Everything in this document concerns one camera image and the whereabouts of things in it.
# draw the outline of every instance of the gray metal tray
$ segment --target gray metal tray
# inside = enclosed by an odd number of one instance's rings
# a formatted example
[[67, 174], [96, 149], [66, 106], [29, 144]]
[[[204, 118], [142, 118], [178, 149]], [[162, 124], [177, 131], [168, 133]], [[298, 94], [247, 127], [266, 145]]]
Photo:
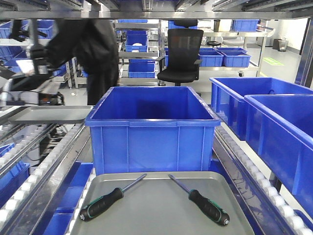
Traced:
[[[168, 178], [172, 173], [188, 188], [217, 202], [230, 217], [222, 227], [207, 218], [188, 194]], [[123, 188], [142, 173], [99, 175], [92, 181], [83, 206]], [[71, 235], [252, 235], [254, 234], [224, 177], [215, 172], [149, 172], [106, 212], [89, 222], [76, 219]]]
[[10, 117], [18, 124], [75, 124], [83, 122], [92, 106], [34, 106]]

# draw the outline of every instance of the black pants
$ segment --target black pants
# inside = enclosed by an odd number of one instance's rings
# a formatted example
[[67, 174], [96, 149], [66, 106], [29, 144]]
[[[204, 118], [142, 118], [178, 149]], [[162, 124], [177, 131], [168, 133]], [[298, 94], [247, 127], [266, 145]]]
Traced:
[[118, 71], [108, 70], [89, 74], [87, 78], [87, 104], [96, 105], [110, 87], [117, 85]]

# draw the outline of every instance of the white wall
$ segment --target white wall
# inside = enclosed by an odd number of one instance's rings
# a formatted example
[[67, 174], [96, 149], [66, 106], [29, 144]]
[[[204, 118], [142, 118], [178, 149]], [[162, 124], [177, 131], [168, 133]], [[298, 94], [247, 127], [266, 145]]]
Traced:
[[286, 37], [289, 41], [289, 47], [300, 50], [307, 21], [308, 19], [306, 18], [298, 20], [280, 20], [280, 26], [277, 29], [279, 38], [284, 39]]

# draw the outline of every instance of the person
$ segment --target person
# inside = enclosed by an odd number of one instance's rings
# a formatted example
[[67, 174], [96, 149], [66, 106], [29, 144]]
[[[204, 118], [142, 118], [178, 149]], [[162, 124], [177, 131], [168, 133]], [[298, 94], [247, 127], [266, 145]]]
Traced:
[[47, 46], [49, 65], [57, 69], [72, 57], [88, 74], [87, 104], [95, 105], [118, 81], [118, 51], [109, 20], [56, 20], [58, 33]]

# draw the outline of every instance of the screwdriver handle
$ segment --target screwdriver handle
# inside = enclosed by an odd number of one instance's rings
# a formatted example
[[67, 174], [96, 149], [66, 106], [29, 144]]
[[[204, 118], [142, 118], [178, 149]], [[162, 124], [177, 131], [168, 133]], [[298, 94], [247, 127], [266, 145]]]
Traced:
[[189, 193], [189, 200], [193, 201], [199, 209], [215, 223], [225, 226], [229, 223], [229, 215], [214, 201], [203, 197], [198, 190]]
[[122, 189], [115, 188], [109, 194], [98, 197], [90, 202], [87, 206], [83, 207], [79, 212], [79, 217], [83, 221], [89, 221], [105, 212], [114, 202], [121, 199], [124, 196]]

